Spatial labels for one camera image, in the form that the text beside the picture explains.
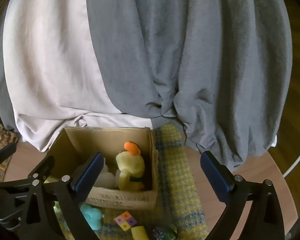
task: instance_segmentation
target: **colorful block toy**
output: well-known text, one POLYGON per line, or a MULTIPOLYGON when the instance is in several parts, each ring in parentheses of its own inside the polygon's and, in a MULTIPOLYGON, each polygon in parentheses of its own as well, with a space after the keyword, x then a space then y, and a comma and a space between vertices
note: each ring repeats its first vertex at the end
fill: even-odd
POLYGON ((122 213, 120 216, 114 219, 122 230, 127 231, 138 222, 130 215, 128 211, 122 213))

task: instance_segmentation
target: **cardboard box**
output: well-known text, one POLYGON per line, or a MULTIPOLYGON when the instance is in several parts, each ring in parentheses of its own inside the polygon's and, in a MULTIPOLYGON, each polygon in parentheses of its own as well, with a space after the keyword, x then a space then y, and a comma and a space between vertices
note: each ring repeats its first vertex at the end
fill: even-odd
POLYGON ((145 191, 126 192, 93 187, 86 203, 127 210, 152 209, 158 193, 158 153, 149 128, 63 128, 48 151, 55 158, 51 176, 60 179, 64 175, 72 175, 78 166, 84 164, 97 151, 103 154, 110 171, 115 173, 115 157, 124 151, 123 145, 126 141, 136 143, 141 149, 146 165, 143 177, 145 191))

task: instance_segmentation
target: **purple block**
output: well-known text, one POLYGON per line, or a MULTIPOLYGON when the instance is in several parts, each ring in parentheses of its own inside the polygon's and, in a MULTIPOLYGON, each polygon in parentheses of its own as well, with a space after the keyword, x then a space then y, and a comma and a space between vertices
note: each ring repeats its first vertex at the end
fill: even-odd
POLYGON ((131 227, 138 223, 133 217, 129 218, 127 222, 131 227))
POLYGON ((114 219, 119 225, 125 222, 122 216, 118 216, 114 219))

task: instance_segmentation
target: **light green toy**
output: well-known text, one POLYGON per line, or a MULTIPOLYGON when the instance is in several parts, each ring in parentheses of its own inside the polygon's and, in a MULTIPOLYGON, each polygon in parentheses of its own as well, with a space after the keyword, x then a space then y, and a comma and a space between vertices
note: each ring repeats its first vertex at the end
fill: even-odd
MULTIPOLYGON (((93 208, 88 204, 82 204, 80 207, 80 211, 92 230, 99 230, 102 227, 101 218, 103 218, 105 215, 102 213, 100 209, 93 208)), ((67 230, 69 230, 66 221, 64 222, 63 225, 67 230)))

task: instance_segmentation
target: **white plush toy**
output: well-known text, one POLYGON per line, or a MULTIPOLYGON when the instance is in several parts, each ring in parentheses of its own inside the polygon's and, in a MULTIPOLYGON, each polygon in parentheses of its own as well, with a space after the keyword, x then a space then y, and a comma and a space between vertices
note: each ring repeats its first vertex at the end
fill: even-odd
POLYGON ((94 187, 104 187, 108 189, 114 189, 116 187, 115 176, 109 172, 109 168, 106 165, 106 159, 104 158, 103 169, 100 172, 96 182, 93 185, 94 187))

